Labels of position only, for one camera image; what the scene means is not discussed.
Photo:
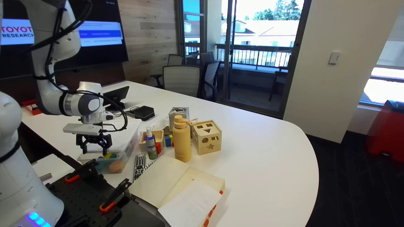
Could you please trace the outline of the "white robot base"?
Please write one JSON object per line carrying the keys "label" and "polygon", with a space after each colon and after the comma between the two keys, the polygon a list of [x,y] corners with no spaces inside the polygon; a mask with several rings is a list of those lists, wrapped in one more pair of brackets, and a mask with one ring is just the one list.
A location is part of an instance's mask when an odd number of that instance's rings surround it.
{"label": "white robot base", "polygon": [[20,145],[21,107],[0,92],[0,225],[54,227],[64,204],[34,171]]}

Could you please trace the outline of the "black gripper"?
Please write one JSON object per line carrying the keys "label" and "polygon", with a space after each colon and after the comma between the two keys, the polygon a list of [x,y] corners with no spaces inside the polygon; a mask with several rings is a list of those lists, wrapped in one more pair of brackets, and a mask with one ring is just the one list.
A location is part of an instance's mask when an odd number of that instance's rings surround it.
{"label": "black gripper", "polygon": [[76,143],[81,147],[82,152],[86,154],[88,151],[88,143],[97,143],[102,147],[102,152],[106,154],[107,149],[112,145],[112,138],[110,135],[76,135]]}

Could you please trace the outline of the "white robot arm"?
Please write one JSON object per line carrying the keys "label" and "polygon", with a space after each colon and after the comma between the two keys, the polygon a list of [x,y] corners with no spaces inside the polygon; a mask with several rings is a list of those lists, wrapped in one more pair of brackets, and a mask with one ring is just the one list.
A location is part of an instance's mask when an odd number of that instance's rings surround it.
{"label": "white robot arm", "polygon": [[91,0],[84,0],[84,10],[76,16],[68,0],[20,0],[34,33],[34,45],[29,48],[34,67],[39,107],[43,113],[78,116],[79,123],[63,127],[76,135],[76,143],[87,152],[88,143],[97,143],[102,152],[112,145],[111,136],[103,133],[102,122],[110,117],[103,107],[102,87],[96,82],[81,82],[76,91],[55,80],[55,65],[74,56],[81,49],[78,26],[91,12]]}

